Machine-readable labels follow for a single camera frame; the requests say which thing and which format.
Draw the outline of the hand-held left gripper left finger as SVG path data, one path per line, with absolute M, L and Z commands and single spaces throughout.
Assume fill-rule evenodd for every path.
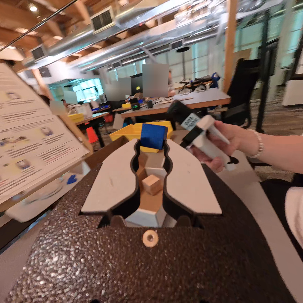
M 140 205 L 137 170 L 140 141 L 132 139 L 101 165 L 81 214 L 132 215 Z

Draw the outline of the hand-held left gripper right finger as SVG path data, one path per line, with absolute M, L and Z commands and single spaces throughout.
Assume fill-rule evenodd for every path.
M 166 141 L 164 151 L 167 172 L 163 185 L 165 211 L 171 217 L 222 215 L 200 161 L 171 139 Z

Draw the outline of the blue cube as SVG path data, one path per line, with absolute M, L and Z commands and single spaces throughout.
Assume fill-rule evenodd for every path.
M 142 124 L 140 146 L 162 150 L 167 139 L 168 127 L 149 123 Z

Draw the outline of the wooden cube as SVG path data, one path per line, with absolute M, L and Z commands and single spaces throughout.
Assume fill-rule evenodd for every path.
M 142 180 L 144 190 L 151 196 L 156 195 L 162 190 L 162 181 L 155 175 L 149 175 Z

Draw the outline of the white cardboard box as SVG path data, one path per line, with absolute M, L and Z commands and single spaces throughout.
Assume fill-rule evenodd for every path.
M 126 137 L 120 137 L 109 146 L 102 149 L 97 158 L 103 162 L 111 153 L 127 142 L 129 142 L 129 140 Z M 140 205 L 132 215 L 122 216 L 127 222 L 130 222 L 130 224 L 135 226 L 161 227 L 166 217 L 166 212 L 162 206 L 162 190 L 156 195 L 151 196 L 144 190 L 142 180 L 149 175 L 155 175 L 161 179 L 163 187 L 164 178 L 166 176 L 166 171 L 164 169 L 164 152 L 147 153 L 140 151 L 138 161 L 139 168 L 137 170 L 137 175 L 140 187 Z

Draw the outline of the yellow plastic bin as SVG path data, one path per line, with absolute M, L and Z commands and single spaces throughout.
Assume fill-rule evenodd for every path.
M 170 121 L 150 122 L 149 124 L 162 125 L 162 126 L 168 127 L 167 139 L 171 138 L 173 128 L 172 128 Z M 131 125 L 123 127 L 122 129 L 114 132 L 113 134 L 110 134 L 110 138 L 112 139 L 112 141 L 115 141 L 118 138 L 124 136 L 129 141 L 131 141 L 133 139 L 140 140 L 141 130 L 142 130 L 142 123 L 136 123 L 134 125 L 131 124 Z M 141 147 L 141 146 L 140 146 L 140 149 L 141 149 L 141 151 L 147 152 L 147 153 L 158 153 L 160 151 L 157 149 L 151 149 L 151 148 L 146 148 L 146 147 Z

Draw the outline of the person's right hand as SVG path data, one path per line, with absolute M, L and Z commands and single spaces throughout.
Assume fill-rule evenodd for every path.
M 236 150 L 239 150 L 248 156 L 254 156 L 258 152 L 259 141 L 254 132 L 221 121 L 215 121 L 214 125 L 230 143 L 226 144 L 212 134 L 208 135 L 208 139 L 225 154 L 231 156 Z M 195 146 L 191 146 L 190 151 L 200 162 L 205 163 L 215 173 L 224 169 L 224 163 L 220 157 L 211 159 Z

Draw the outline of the long grey work table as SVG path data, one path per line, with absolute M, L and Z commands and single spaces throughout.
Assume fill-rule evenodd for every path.
M 173 100 L 179 100 L 191 109 L 209 108 L 212 106 L 226 105 L 231 101 L 231 97 L 217 88 L 204 91 L 191 92 L 187 95 L 175 95 Z M 155 115 L 166 113 L 171 103 L 153 105 L 153 108 L 140 108 L 139 110 L 129 110 L 121 114 L 122 118 L 132 118 L 137 116 Z

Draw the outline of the orange cone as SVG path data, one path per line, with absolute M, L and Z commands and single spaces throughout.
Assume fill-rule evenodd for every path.
M 95 142 L 98 142 L 98 136 L 97 134 L 95 133 L 93 127 L 88 127 L 86 129 L 86 133 L 87 133 L 87 136 L 88 136 L 88 140 L 89 140 L 89 143 L 90 144 L 93 144 Z

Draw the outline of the black office chair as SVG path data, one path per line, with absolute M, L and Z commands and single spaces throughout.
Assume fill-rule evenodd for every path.
M 252 124 L 250 99 L 260 75 L 260 59 L 239 59 L 227 95 L 231 101 L 222 122 L 247 129 Z

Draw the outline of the white stand base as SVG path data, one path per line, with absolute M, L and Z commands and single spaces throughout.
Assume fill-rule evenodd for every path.
M 20 223 L 30 221 L 71 190 L 83 174 L 67 172 L 5 211 L 5 215 Z

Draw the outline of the black stand pole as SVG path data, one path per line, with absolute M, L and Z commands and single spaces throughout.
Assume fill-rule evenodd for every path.
M 268 93 L 268 81 L 269 81 L 269 72 L 268 72 L 268 64 L 269 61 L 267 59 L 267 35 L 268 35 L 268 25 L 270 19 L 270 10 L 267 9 L 264 14 L 264 24 L 262 31 L 262 44 L 261 44 L 261 53 L 260 53 L 260 76 L 261 82 L 263 84 L 261 90 L 261 100 L 257 115 L 257 122 L 255 130 L 259 133 L 264 133 L 263 130 L 263 120 L 264 120 L 264 111 L 265 104 Z

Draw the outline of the ceiling air vent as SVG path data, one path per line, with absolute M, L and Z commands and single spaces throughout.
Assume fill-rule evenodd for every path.
M 108 6 L 90 17 L 93 34 L 97 34 L 116 24 L 116 18 L 112 6 Z

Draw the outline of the wooden post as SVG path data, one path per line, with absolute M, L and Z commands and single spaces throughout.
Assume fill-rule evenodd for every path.
M 236 14 L 237 0 L 229 0 L 227 3 L 228 21 L 225 31 L 225 67 L 224 67 L 224 82 L 223 92 L 227 93 L 232 80 L 233 72 L 233 52 L 236 33 Z

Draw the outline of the silver air duct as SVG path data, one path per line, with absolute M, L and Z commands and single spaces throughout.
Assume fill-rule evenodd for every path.
M 118 42 L 102 47 L 89 54 L 88 57 L 76 59 L 71 64 L 72 67 L 83 71 L 93 70 L 111 62 L 117 62 L 120 58 L 136 55 L 143 49 L 153 50 L 183 40 L 190 35 L 199 35 L 204 28 L 215 29 L 219 23 L 216 9 L 219 6 L 224 8 L 224 3 L 225 1 L 166 1 L 156 5 L 158 1 L 132 1 L 120 9 L 112 6 L 116 18 L 114 26 L 93 34 L 90 23 L 50 47 L 40 44 L 33 48 L 31 56 L 25 58 L 22 64 L 28 69 L 45 67 L 98 43 L 126 34 Z M 127 36 L 130 30 L 172 13 L 177 14 L 173 20 Z

